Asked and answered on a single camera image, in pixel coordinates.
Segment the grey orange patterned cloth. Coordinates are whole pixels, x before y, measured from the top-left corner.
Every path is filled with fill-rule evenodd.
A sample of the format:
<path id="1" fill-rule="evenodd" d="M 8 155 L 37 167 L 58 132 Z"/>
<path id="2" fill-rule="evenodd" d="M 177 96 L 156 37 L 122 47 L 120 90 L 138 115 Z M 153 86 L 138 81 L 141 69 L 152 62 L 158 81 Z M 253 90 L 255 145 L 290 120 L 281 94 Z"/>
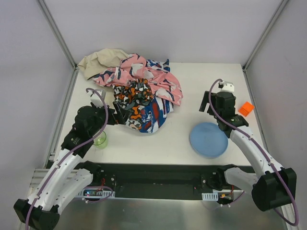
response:
<path id="1" fill-rule="evenodd" d="M 128 86 L 112 86 L 115 101 L 128 112 L 125 125 L 140 130 L 142 127 L 142 109 L 154 99 L 151 86 L 147 79 L 129 81 Z"/>

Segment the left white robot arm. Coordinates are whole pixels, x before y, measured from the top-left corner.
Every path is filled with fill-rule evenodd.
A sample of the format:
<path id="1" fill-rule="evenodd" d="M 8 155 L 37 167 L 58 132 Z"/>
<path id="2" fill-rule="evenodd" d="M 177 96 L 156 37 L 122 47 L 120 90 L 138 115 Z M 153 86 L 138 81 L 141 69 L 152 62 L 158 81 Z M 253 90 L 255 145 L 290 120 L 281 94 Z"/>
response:
<path id="1" fill-rule="evenodd" d="M 68 176 L 106 125 L 122 125 L 128 119 L 128 111 L 116 102 L 113 105 L 114 109 L 92 103 L 78 110 L 59 155 L 45 177 L 27 199 L 18 199 L 13 206 L 26 228 L 54 229 L 65 207 L 80 191 L 90 184 L 101 185 L 101 167 L 91 161 L 84 162 L 71 179 Z"/>

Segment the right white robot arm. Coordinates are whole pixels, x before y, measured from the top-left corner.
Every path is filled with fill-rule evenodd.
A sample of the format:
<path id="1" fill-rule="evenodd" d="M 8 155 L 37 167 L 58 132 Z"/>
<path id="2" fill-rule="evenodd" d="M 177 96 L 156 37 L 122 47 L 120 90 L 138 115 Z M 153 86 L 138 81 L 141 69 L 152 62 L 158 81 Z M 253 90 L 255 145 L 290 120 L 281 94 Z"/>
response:
<path id="1" fill-rule="evenodd" d="M 254 138 L 248 122 L 235 111 L 231 92 L 204 93 L 199 111 L 213 116 L 219 129 L 235 143 L 249 161 L 254 173 L 233 164 L 219 169 L 220 184 L 234 185 L 251 195 L 261 211 L 294 203 L 297 175 L 277 162 Z"/>

